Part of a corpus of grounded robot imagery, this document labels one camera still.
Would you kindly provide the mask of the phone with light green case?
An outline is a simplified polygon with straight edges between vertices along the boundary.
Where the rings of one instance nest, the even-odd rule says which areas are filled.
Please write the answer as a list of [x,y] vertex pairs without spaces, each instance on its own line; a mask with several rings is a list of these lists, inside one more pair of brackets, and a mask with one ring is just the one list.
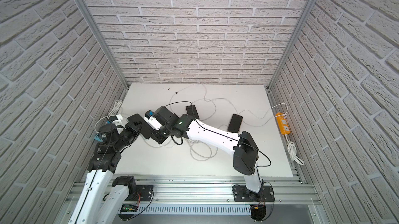
[[145,139],[151,138],[154,128],[140,114],[134,114],[127,120],[126,126],[129,129],[141,134]]

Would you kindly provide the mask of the phone with black case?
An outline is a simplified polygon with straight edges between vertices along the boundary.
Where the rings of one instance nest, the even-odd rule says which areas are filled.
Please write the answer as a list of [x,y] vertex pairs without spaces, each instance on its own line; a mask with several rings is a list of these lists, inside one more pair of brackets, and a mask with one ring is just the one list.
[[228,125],[228,132],[239,133],[243,117],[238,114],[233,114]]

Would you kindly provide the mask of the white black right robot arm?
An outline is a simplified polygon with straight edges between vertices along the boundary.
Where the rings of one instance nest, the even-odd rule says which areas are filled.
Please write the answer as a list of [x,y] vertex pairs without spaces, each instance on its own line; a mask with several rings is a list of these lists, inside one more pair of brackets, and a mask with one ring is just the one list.
[[168,137],[187,138],[226,152],[233,159],[233,168],[244,176],[247,191],[260,192],[261,179],[256,172],[259,149],[250,133],[226,132],[209,126],[193,116],[187,114],[178,116],[164,106],[155,112],[147,111],[144,119],[153,128],[151,138],[159,144]]

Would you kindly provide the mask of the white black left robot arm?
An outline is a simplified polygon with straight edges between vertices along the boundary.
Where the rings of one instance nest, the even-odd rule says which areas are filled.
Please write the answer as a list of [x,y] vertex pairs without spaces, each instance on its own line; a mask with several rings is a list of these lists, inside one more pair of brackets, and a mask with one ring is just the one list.
[[90,160],[84,189],[69,224],[111,224],[123,202],[137,194],[134,176],[120,176],[103,201],[105,190],[122,157],[121,152],[133,144],[141,129],[141,123],[130,122],[124,126],[108,123],[100,127],[98,136],[101,142]]

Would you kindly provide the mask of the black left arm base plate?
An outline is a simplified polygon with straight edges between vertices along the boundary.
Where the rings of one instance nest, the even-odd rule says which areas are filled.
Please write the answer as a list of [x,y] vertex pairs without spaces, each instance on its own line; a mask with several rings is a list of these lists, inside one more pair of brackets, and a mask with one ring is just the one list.
[[137,185],[134,187],[129,186],[129,195],[125,201],[143,201],[150,202],[153,197],[153,185]]

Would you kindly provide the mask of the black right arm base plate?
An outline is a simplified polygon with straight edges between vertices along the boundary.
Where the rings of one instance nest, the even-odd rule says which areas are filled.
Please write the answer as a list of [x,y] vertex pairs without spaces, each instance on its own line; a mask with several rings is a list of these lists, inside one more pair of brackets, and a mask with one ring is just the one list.
[[274,190],[270,184],[263,185],[258,193],[248,190],[245,186],[235,184],[232,186],[235,202],[275,202]]

